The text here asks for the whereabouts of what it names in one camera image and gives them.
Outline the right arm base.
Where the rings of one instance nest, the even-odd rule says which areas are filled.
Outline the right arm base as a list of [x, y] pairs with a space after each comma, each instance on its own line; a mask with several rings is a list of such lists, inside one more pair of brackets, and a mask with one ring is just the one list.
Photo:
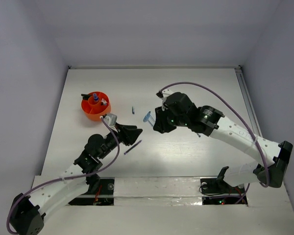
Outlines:
[[248, 205], [245, 187], [232, 187], [223, 180], [228, 168], [223, 167], [217, 177], [201, 178], [198, 191], [203, 205]]

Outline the orange highlighter black body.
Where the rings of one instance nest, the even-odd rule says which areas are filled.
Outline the orange highlighter black body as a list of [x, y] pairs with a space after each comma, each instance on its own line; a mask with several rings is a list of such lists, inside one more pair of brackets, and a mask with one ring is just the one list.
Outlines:
[[88, 100], [90, 97], [94, 97], [92, 94], [81, 94], [83, 100]]

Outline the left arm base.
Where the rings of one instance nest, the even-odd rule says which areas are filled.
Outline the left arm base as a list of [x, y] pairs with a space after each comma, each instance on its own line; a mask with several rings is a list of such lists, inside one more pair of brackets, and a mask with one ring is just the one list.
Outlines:
[[101, 178], [93, 188], [68, 203], [70, 206], [113, 206], [115, 178]]

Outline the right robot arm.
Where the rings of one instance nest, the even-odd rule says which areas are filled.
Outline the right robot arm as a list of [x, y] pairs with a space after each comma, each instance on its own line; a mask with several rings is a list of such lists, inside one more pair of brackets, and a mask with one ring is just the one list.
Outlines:
[[282, 186], [293, 149], [290, 142], [277, 143], [248, 132], [211, 106], [197, 107], [184, 93], [163, 90], [157, 96], [162, 99], [162, 105], [155, 108], [154, 131], [163, 134], [186, 127], [254, 159], [240, 167], [223, 167], [216, 178], [219, 191], [227, 192], [232, 187], [255, 182], [271, 188]]

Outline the purple pen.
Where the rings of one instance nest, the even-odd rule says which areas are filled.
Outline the purple pen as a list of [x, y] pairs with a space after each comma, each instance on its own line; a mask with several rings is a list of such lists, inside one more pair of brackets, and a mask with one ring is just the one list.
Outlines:
[[135, 147], [137, 147], [140, 143], [142, 142], [142, 140], [139, 140], [138, 142], [136, 142], [135, 144], [133, 144], [128, 150], [126, 150], [123, 154], [126, 155], [128, 154], [130, 151], [132, 151]]

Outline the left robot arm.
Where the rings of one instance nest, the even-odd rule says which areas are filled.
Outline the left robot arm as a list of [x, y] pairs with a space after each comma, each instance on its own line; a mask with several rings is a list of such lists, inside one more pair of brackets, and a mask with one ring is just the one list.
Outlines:
[[45, 221], [58, 209], [84, 193], [95, 193], [99, 187], [98, 173], [106, 170], [115, 160], [103, 166], [101, 160], [120, 145], [131, 146], [142, 133], [135, 125], [116, 123], [108, 128], [106, 136], [93, 134], [79, 157], [58, 178], [46, 181], [12, 202], [6, 228], [12, 235], [36, 235]]

